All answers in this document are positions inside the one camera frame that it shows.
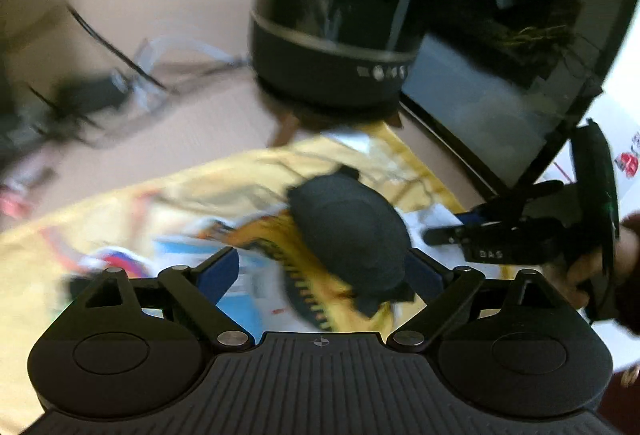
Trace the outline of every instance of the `wooden stand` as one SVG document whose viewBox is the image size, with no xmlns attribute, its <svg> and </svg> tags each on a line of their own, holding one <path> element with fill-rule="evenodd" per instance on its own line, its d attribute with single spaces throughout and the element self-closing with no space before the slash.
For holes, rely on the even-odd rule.
<svg viewBox="0 0 640 435">
<path fill-rule="evenodd" d="M 312 130 L 325 130 L 327 128 L 333 128 L 339 125 L 332 120 L 321 120 L 317 116 L 313 118 L 303 118 L 296 115 L 292 110 L 287 110 L 283 113 L 277 114 L 278 122 L 280 123 L 275 135 L 269 142 L 270 148 L 276 148 L 278 146 L 286 146 L 289 144 L 297 131 L 302 128 L 309 128 Z M 397 110 L 385 118 L 385 123 L 393 128 L 402 128 L 402 120 L 400 119 L 400 112 Z"/>
</svg>

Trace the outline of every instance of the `ribbed rubber surface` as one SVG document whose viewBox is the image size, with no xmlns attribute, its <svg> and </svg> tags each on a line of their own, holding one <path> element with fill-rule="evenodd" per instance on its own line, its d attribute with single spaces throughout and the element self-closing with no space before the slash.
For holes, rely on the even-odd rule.
<svg viewBox="0 0 640 435">
<path fill-rule="evenodd" d="M 222 355 L 190 395 L 145 418 L 100 423 L 76 420 L 58 412 L 50 412 L 25 433 L 616 433 L 590 413 L 551 423 L 525 423 L 492 417 L 456 399 L 420 355 L 392 352 L 374 334 L 319 336 L 271 333 L 252 351 Z"/>
</svg>

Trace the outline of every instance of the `sleeve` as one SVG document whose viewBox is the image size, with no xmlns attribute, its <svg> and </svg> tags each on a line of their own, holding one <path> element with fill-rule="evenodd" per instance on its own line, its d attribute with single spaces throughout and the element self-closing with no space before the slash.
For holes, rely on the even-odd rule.
<svg viewBox="0 0 640 435">
<path fill-rule="evenodd" d="M 622 225 L 640 237 L 640 213 L 629 216 Z M 620 313 L 618 322 L 640 335 L 640 259 L 625 283 L 616 289 L 616 307 Z"/>
</svg>

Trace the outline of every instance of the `black plush toy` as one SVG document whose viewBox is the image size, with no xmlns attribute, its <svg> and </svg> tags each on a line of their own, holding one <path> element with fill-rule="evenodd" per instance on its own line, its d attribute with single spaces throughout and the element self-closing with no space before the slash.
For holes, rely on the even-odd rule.
<svg viewBox="0 0 640 435">
<path fill-rule="evenodd" d="M 288 192 L 291 216 L 327 271 L 351 286 L 357 310 L 372 317 L 386 301 L 413 301 L 404 281 L 411 240 L 386 199 L 343 166 Z"/>
</svg>

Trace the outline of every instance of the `metal screw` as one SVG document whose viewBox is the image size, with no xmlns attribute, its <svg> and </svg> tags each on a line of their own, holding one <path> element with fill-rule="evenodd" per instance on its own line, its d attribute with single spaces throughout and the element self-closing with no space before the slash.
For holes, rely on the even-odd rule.
<svg viewBox="0 0 640 435">
<path fill-rule="evenodd" d="M 415 330 L 401 330 L 394 334 L 394 341 L 405 347 L 417 347 L 424 342 L 424 336 Z"/>
<path fill-rule="evenodd" d="M 239 330 L 228 330 L 218 335 L 218 342 L 227 347 L 240 347 L 248 340 L 249 336 Z"/>
</svg>

